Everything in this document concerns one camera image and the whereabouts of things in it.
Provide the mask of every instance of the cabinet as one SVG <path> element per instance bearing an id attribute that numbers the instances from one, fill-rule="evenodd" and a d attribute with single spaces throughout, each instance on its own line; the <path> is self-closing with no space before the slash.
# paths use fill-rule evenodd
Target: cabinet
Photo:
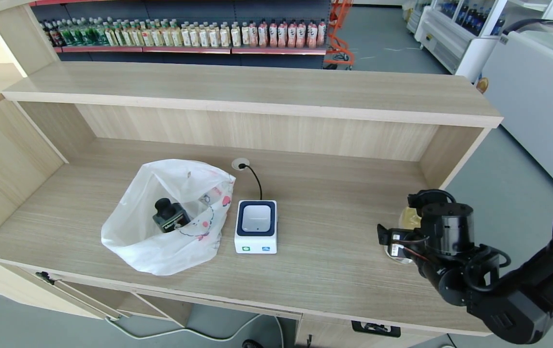
<path id="1" fill-rule="evenodd" d="M 502 29 L 527 18 L 553 20 L 553 0 L 433 0 L 420 13 L 417 26 L 407 25 L 416 41 L 450 73 L 474 82 Z"/>

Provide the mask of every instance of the refrigerator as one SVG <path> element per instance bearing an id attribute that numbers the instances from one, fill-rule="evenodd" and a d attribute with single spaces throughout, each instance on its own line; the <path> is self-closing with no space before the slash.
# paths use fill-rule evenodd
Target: refrigerator
<path id="1" fill-rule="evenodd" d="M 506 29 L 476 88 L 553 178 L 553 21 L 526 20 Z"/>

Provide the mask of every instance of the power cord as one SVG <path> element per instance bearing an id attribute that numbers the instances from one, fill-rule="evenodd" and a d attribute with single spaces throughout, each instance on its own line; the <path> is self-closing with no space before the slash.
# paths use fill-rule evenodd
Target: power cord
<path id="1" fill-rule="evenodd" d="M 151 335 L 135 335 L 133 333 L 130 333 L 128 330 L 126 330 L 125 328 L 123 328 L 122 326 L 120 326 L 119 324 L 114 322 L 113 320 L 111 320 L 109 317 L 106 317 L 105 320 L 109 324 L 111 324 L 113 327 L 115 327 L 116 329 L 122 331 L 125 335 L 127 335 L 128 337 L 131 337 L 133 339 L 150 339 L 150 338 L 160 337 L 160 336 L 169 335 L 169 334 L 188 332 L 188 333 L 195 334 L 199 337 L 209 339 L 210 341 L 228 342 L 228 341 L 231 341 L 232 339 L 234 339 L 234 337 L 236 337 L 240 333 L 240 331 L 243 330 L 243 328 L 248 326 L 248 324 L 251 324 L 253 321 L 258 319 L 259 317 L 263 317 L 263 315 L 261 315 L 261 314 L 255 315 L 250 320 L 245 322 L 243 324 L 243 326 L 240 326 L 240 328 L 236 332 L 234 332 L 233 335 L 230 335 L 230 337 L 224 337 L 224 338 L 212 337 L 210 335 L 206 335 L 204 333 L 201 333 L 199 331 L 196 331 L 196 330 L 193 330 L 193 329 L 190 329 L 190 328 L 180 328 L 180 329 L 175 329 L 175 330 L 171 330 L 171 331 L 165 331 L 163 333 L 151 334 Z M 285 347 L 285 337 L 283 336 L 283 326 L 281 326 L 281 322 L 278 320 L 277 317 L 273 317 L 273 318 L 276 320 L 276 323 L 278 324 L 279 332 L 281 332 L 281 348 L 284 348 Z"/>
<path id="2" fill-rule="evenodd" d="M 250 167 L 250 165 L 247 165 L 247 164 L 244 164 L 244 163 L 240 163 L 238 165 L 238 167 L 240 169 L 244 169 L 244 168 L 248 168 L 250 169 L 250 171 L 253 173 L 253 176 L 255 177 L 255 180 L 257 180 L 257 185 L 259 185 L 259 200 L 263 200 L 263 190 L 262 190 L 262 184 L 259 182 L 259 178 L 257 178 L 257 174 L 255 174 L 255 171 L 253 170 L 253 168 Z"/>

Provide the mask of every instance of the drawer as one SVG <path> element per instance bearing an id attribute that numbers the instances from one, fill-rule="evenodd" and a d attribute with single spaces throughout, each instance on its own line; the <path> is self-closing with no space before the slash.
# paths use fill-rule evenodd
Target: drawer
<path id="1" fill-rule="evenodd" d="M 296 346 L 305 348 L 409 348 L 444 334 L 409 328 L 400 328 L 400 331 L 400 337 L 359 333 L 354 331 L 350 320 L 303 315 L 296 332 Z"/>

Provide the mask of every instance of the black bottle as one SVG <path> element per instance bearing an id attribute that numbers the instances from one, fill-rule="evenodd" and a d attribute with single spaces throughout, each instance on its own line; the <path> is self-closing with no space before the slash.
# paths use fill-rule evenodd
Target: black bottle
<path id="1" fill-rule="evenodd" d="M 161 198 L 157 200 L 154 207 L 157 213 L 152 216 L 152 219 L 162 233 L 177 230 L 190 223 L 190 218 L 180 203 L 171 203 L 168 198 Z"/>

